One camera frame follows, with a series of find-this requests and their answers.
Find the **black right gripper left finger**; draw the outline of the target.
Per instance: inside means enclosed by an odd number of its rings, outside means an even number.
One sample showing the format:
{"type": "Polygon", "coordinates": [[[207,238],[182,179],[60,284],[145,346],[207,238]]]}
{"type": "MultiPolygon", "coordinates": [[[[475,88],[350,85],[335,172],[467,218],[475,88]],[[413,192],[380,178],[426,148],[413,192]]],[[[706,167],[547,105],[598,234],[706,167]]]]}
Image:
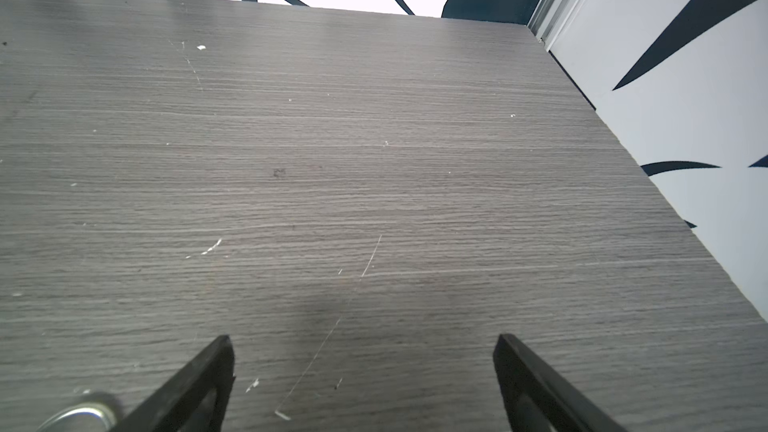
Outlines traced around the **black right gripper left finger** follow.
{"type": "Polygon", "coordinates": [[[235,379],[234,365],[230,337],[216,337],[113,429],[220,431],[235,379]]]}

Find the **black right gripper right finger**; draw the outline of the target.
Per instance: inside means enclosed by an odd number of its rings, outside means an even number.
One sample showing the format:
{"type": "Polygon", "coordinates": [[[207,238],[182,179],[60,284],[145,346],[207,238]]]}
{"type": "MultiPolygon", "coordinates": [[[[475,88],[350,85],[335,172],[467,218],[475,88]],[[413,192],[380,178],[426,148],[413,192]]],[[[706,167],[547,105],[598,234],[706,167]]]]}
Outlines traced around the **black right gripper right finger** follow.
{"type": "Polygon", "coordinates": [[[515,335],[498,337],[493,363],[513,431],[624,429],[515,335]]]}

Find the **red safety padlock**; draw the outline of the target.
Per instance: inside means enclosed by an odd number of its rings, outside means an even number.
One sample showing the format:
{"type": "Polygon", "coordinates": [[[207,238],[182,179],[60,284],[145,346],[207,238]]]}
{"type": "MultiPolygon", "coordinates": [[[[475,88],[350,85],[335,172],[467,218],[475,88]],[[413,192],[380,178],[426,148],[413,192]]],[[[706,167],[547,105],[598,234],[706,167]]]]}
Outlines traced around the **red safety padlock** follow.
{"type": "Polygon", "coordinates": [[[46,419],[37,432],[111,431],[122,418],[121,406],[108,396],[88,396],[46,419]]]}

